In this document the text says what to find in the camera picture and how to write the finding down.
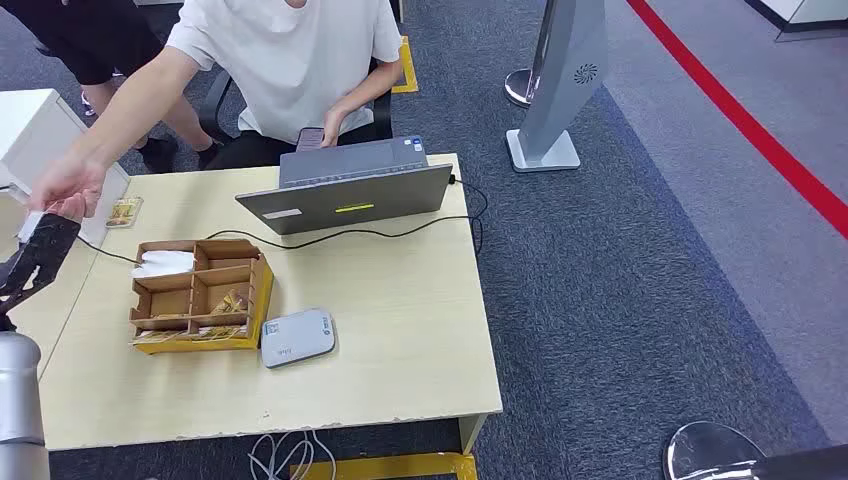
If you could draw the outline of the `person's right hand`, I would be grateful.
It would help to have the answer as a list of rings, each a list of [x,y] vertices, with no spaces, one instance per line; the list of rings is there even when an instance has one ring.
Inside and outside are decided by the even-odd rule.
[[[82,157],[66,156],[43,172],[28,200],[31,211],[81,221],[92,218],[102,195],[108,167]]]

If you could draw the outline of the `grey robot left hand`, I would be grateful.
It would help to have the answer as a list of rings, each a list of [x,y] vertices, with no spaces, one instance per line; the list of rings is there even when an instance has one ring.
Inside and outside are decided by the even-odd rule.
[[[1,263],[1,331],[15,331],[11,309],[50,285],[81,229],[78,221],[31,212],[17,235],[18,249]]]

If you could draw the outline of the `person's left hand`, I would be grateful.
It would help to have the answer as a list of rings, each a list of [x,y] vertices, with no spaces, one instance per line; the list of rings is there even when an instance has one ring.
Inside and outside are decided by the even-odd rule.
[[[350,113],[344,106],[333,106],[324,117],[322,148],[335,147],[338,144],[340,129]]]

